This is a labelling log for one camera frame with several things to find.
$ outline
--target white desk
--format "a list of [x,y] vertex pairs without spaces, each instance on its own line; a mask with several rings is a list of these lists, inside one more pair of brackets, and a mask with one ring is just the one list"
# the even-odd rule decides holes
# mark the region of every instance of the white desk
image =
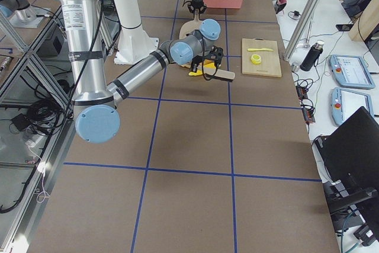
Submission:
[[[307,0],[287,0],[287,6],[277,14],[278,23],[280,25],[280,31],[282,38],[284,40],[284,45],[287,46],[288,41],[290,40],[291,35],[297,25],[296,20],[291,19],[287,14],[290,11],[297,10],[300,13],[303,12]],[[311,35],[319,34],[333,34],[337,31],[336,24],[346,24],[349,23],[350,19],[345,13],[345,10],[342,8],[339,0],[320,0],[313,18],[313,26],[311,30]],[[305,30],[302,38],[306,38],[308,29]],[[324,51],[320,56],[320,62],[322,62],[332,51],[335,46],[336,41],[338,40],[337,45],[331,52],[331,54],[337,55],[352,55],[352,56],[363,56],[367,51],[367,47],[363,42],[351,41],[347,32],[338,32],[332,36],[318,36],[311,37],[310,45],[314,44],[317,40],[323,40],[325,42]],[[298,48],[293,56],[291,57],[290,64],[294,62],[301,63],[305,58],[308,50]],[[379,72],[379,66],[372,57],[371,53],[367,53],[364,56],[365,60],[368,63],[368,70],[370,72]],[[330,95],[332,90],[337,87],[337,83],[331,73],[327,61],[324,61],[321,65],[317,67],[320,76],[323,76],[322,82],[316,82],[309,90],[308,97],[316,104],[316,113],[315,120],[316,122],[310,125],[309,138],[312,141],[315,137],[320,134],[331,134],[337,129],[337,125],[334,123],[331,113],[330,106]],[[312,68],[308,72],[299,70],[297,72],[300,79],[313,78],[316,80],[318,78],[315,68]],[[372,90],[356,90],[361,91],[371,95],[372,104],[374,113],[379,114],[379,75],[372,76],[376,88]],[[325,175],[325,170],[323,167],[322,159],[314,147],[313,149],[314,156],[317,161],[317,166],[319,167],[320,176],[323,182],[327,181],[327,175]],[[352,245],[354,245],[357,239],[353,236],[355,228],[351,228],[343,237],[343,249],[347,251]],[[379,242],[375,241],[369,247],[359,246],[355,248],[354,252],[356,253],[378,253],[379,252]]]

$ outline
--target bottle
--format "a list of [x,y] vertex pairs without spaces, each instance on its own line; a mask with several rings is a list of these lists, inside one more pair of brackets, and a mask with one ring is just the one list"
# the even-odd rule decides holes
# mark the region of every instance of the bottle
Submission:
[[314,66],[314,63],[319,58],[320,54],[322,54],[324,47],[324,41],[317,41],[316,44],[314,44],[312,47],[310,47],[310,50],[303,60],[302,64],[300,65],[300,68],[303,71],[309,71],[312,66]]

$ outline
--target wooden cutting board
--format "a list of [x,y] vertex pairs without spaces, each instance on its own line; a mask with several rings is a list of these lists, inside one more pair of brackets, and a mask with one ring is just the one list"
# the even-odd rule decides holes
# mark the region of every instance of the wooden cutting board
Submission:
[[[250,48],[267,47],[273,49],[273,52],[248,52]],[[262,63],[254,65],[251,61],[251,55],[257,54],[262,58]],[[242,39],[242,73],[260,76],[282,77],[280,68],[278,45],[276,41]]]

